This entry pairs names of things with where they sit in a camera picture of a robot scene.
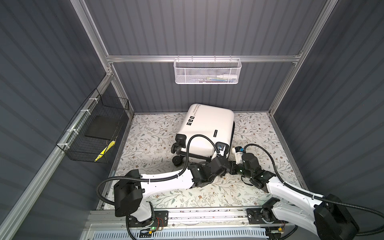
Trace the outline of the white black suitcase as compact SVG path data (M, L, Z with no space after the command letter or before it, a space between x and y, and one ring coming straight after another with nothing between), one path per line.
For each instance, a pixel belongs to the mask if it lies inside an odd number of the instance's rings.
M173 164L178 167L184 163L187 143L194 135L206 136L214 146L205 138L194 138L190 144L190 162L197 163L199 159L210 161L215 157L217 142L228 144L231 149L235 131L234 118L234 112L228 109L202 104L191 105L176 134L176 142L171 147L171 153L175 154Z

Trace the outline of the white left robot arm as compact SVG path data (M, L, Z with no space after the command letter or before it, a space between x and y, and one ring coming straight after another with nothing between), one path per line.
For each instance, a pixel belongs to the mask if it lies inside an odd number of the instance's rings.
M214 143L208 137L193 135L187 143L187 149L195 138L207 140L214 148L213 158L204 164L189 163L190 152L186 152L186 160L182 170L145 175L139 170L131 170L125 176L110 177L103 180L96 188L98 198L115 207L116 217L135 219L145 226L155 220L153 204L148 198L167 191L179 189L202 188L211 184L216 177L225 176L231 168L227 158L229 147L223 143ZM101 187L107 182L116 181L114 200L110 201L102 195Z

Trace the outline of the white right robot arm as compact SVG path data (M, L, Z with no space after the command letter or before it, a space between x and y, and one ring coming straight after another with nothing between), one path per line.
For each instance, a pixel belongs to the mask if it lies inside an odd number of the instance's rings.
M343 203L332 194L323 196L291 185L282 179L277 169L273 172L263 170L257 157L248 153L246 147L234 147L232 152L236 173L247 178L248 185L272 195L262 206L261 214L266 223L286 221L314 233L322 240L352 240L355 237L383 233L383 226L360 231L348 209L361 210L379 217L383 217L383 213Z

